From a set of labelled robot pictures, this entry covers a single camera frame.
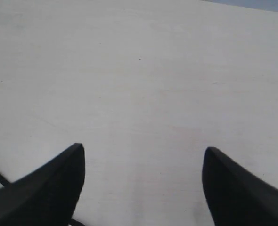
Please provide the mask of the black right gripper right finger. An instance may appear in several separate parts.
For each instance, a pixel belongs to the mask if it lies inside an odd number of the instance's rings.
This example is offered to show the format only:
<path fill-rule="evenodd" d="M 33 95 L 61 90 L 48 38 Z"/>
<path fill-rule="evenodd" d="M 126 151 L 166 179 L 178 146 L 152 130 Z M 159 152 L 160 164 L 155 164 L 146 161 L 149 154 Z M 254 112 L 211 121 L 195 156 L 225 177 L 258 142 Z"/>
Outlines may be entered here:
<path fill-rule="evenodd" d="M 202 166 L 207 206 L 217 226 L 278 226 L 278 189 L 208 147 Z"/>

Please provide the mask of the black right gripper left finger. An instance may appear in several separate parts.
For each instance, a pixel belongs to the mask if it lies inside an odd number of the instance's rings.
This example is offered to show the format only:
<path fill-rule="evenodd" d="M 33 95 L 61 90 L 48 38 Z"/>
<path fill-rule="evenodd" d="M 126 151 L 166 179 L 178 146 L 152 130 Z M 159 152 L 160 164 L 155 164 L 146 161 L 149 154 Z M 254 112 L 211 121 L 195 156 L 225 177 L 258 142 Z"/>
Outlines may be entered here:
<path fill-rule="evenodd" d="M 0 226 L 81 226 L 73 214 L 84 180 L 81 143 L 15 182 L 0 173 Z"/>

